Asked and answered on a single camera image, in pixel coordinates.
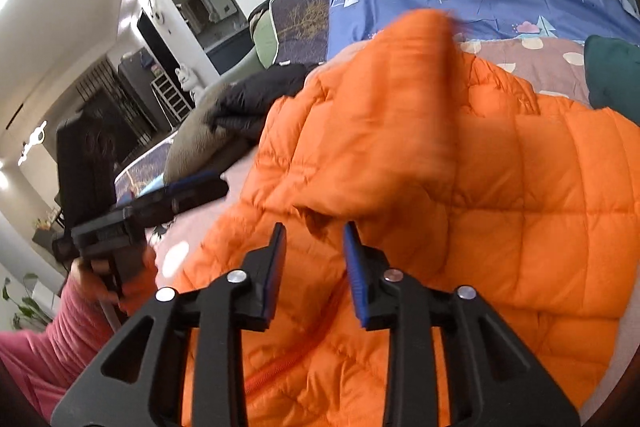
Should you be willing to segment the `pink sleeve left forearm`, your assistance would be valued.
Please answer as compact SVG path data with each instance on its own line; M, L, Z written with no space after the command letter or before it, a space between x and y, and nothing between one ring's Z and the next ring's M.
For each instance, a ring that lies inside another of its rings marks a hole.
M114 303L117 297L99 277L72 275L58 314L44 331L1 334L1 366L44 421L114 334L100 306L102 299Z

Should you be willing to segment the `person's left hand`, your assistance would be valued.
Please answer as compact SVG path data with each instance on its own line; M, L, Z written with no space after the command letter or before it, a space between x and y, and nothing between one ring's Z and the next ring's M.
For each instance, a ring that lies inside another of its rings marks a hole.
M156 254L148 246L142 255L143 267L135 277L122 284L120 291L112 291L113 275L104 260L85 261L76 259L70 268L70 283L82 299L88 303L113 303L131 315L139 309L157 290L155 264Z

